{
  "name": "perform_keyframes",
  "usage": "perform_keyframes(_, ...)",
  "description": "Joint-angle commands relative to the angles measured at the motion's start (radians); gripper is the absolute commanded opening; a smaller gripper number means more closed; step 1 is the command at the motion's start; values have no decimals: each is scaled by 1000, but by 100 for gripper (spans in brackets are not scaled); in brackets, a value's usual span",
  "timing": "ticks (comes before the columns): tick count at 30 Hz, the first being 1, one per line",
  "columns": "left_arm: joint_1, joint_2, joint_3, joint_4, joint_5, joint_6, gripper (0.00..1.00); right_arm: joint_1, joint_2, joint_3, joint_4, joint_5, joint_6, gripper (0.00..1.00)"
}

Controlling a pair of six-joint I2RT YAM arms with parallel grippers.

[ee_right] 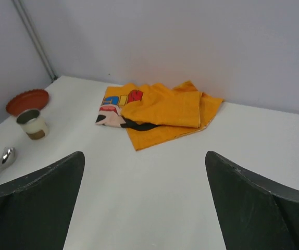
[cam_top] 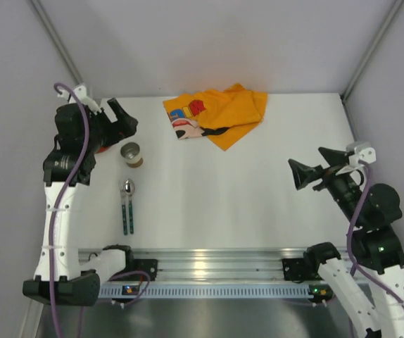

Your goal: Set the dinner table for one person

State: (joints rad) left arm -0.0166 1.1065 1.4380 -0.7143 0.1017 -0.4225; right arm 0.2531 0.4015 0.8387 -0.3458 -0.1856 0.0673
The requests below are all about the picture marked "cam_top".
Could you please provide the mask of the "fork with green handle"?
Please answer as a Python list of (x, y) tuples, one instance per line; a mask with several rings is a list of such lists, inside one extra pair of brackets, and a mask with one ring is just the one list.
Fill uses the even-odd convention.
[(125, 236), (129, 234), (128, 232), (128, 221), (127, 221), (127, 209), (126, 209), (126, 191), (125, 191), (125, 182), (120, 182), (120, 200), (121, 200), (121, 210), (122, 210), (122, 226), (123, 233)]

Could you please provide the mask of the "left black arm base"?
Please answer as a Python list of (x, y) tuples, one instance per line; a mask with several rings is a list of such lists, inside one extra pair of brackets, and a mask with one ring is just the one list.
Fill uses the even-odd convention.
[[(136, 258), (126, 269), (126, 272), (132, 271), (143, 271), (147, 273), (151, 279), (151, 281), (156, 280), (156, 276), (158, 273), (158, 260), (157, 259), (149, 259), (149, 258)], [(130, 275), (128, 277), (124, 277), (123, 280), (127, 281), (146, 281), (146, 277), (142, 275)]]

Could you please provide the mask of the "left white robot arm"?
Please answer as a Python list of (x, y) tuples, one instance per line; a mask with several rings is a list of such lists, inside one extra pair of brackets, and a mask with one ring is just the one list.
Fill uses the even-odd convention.
[(53, 149), (43, 162), (46, 220), (42, 252), (34, 276), (23, 282), (23, 295), (42, 304), (92, 306), (101, 285), (127, 271), (133, 253), (125, 245), (109, 245), (88, 263), (79, 260), (79, 235), (85, 198), (89, 193), (95, 155), (133, 136), (138, 121), (116, 99), (108, 105), (116, 120), (103, 109), (70, 103), (55, 115)]

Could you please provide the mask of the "steel cup with brown base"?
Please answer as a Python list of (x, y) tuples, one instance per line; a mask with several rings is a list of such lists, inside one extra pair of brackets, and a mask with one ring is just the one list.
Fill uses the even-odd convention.
[(138, 168), (143, 163), (141, 148), (136, 142), (128, 142), (121, 146), (120, 155), (130, 168)]

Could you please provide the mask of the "spoon with green handle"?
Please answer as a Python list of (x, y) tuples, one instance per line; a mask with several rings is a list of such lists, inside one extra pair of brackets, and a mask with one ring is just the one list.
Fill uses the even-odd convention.
[(132, 197), (135, 193), (135, 185), (132, 179), (125, 180), (125, 193), (128, 201), (129, 229), (130, 233), (134, 234), (134, 216)]

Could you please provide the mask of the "red round plate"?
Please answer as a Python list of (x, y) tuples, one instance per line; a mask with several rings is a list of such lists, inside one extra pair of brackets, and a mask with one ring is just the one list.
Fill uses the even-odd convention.
[(101, 154), (101, 153), (107, 151), (108, 149), (110, 149), (109, 146), (102, 146), (101, 148), (99, 148), (99, 149), (96, 151), (96, 154)]

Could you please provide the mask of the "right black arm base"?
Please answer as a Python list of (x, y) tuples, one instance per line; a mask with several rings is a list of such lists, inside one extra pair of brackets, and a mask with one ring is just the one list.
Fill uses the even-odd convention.
[(310, 270), (303, 258), (283, 258), (282, 268), (285, 281), (300, 284), (311, 278)]

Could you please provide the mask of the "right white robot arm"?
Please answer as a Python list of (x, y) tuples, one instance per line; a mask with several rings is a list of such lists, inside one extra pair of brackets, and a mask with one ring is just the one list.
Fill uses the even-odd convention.
[(357, 337), (404, 337), (404, 252), (392, 228), (403, 216), (400, 197), (393, 187), (372, 183), (377, 154), (369, 143), (318, 151), (326, 168), (288, 163), (297, 190), (309, 184), (316, 192), (326, 189), (349, 221), (351, 267), (331, 242), (308, 247), (305, 265), (332, 290)]

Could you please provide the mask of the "yellow cartoon print placemat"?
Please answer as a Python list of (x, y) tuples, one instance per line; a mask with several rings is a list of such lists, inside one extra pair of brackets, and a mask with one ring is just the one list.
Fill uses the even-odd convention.
[(226, 151), (261, 124), (267, 99), (266, 92), (236, 83), (223, 91), (184, 93), (163, 106), (178, 139), (207, 137)]

